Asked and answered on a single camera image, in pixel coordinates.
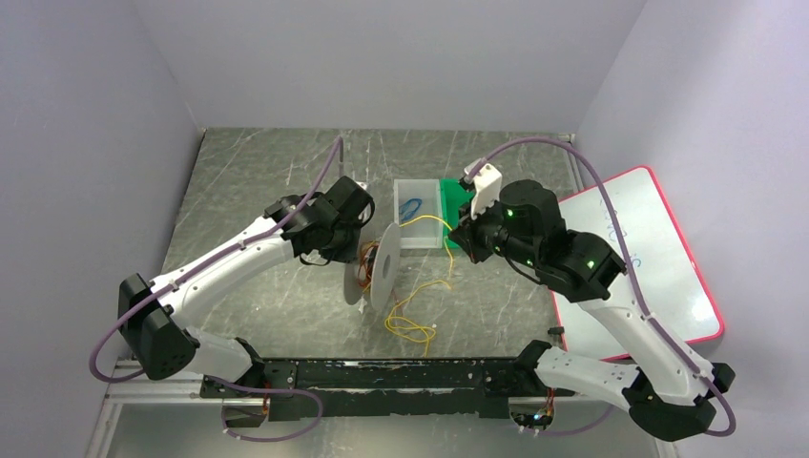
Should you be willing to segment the white cable spool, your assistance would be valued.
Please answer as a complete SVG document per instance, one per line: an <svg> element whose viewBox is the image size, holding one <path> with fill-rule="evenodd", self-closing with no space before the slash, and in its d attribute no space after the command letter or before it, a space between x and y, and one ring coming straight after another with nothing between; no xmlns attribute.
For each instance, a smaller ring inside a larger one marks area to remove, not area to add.
<svg viewBox="0 0 809 458"><path fill-rule="evenodd" d="M343 269L343 300L349 305L383 311L392 298L401 259L401 226L391 222L375 238L362 229L358 257Z"/></svg>

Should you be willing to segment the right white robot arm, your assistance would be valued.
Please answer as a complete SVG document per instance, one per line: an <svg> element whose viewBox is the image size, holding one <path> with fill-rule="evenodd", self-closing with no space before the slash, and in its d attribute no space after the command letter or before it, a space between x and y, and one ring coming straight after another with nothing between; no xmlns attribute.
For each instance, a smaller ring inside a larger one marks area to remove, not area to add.
<svg viewBox="0 0 809 458"><path fill-rule="evenodd" d="M623 346L629 364L611 364L532 341L515 360L534 385L583 394L627 412L653 437L675 442L712 434L735 372L679 339L635 291L631 265L601 237L571 230L556 195L539 182L461 180L471 199L449 232L474 263L493 256L523 278L578 305Z"/></svg>

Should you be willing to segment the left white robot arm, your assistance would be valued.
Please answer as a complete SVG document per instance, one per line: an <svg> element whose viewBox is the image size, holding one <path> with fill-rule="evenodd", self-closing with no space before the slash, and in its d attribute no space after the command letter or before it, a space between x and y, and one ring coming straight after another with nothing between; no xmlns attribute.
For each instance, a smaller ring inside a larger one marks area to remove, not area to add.
<svg viewBox="0 0 809 458"><path fill-rule="evenodd" d="M150 380L190 371L259 385L264 363L257 351L242 338L199 329L197 317L245 281L290 260L311 253L326 264L356 260L374 212L366 185L346 176L310 199L284 196L204 257L151 281L138 274L123 281L118 312L132 316L119 332Z"/></svg>

